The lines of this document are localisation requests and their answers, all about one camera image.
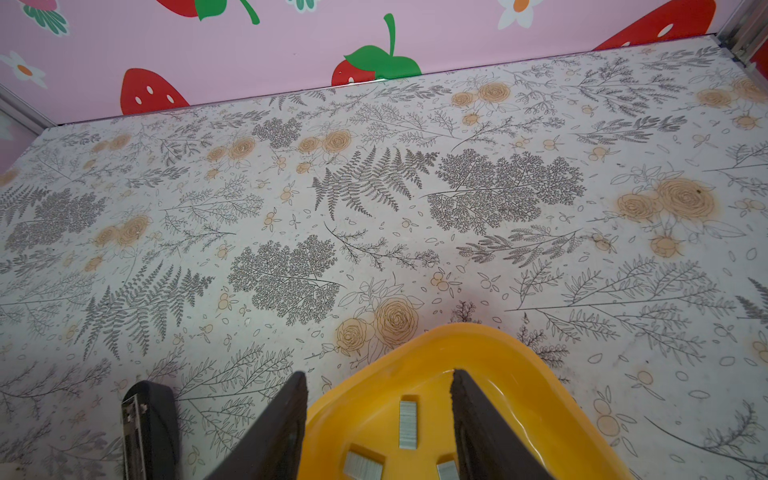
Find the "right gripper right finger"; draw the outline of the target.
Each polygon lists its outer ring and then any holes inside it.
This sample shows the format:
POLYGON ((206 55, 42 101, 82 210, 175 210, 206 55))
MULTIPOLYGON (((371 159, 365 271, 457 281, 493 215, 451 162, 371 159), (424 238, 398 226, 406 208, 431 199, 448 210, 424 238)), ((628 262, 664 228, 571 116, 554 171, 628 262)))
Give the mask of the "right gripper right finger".
POLYGON ((461 479, 552 480, 467 371, 453 371, 450 395, 461 479))

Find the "black stapler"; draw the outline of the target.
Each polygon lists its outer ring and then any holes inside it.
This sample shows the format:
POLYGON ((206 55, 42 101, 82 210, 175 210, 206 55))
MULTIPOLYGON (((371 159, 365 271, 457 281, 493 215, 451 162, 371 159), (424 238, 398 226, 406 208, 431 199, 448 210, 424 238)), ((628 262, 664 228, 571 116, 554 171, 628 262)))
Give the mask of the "black stapler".
POLYGON ((180 436, 170 387, 143 380, 121 402, 123 478, 176 479, 180 436))

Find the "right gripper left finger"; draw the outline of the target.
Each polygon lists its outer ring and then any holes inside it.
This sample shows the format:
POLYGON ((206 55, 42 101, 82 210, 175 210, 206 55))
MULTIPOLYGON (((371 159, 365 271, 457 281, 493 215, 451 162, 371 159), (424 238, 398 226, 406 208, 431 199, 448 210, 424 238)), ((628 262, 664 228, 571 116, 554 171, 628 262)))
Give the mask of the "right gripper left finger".
POLYGON ((307 419, 308 389, 303 372, 293 373, 211 479, 295 479, 307 419))

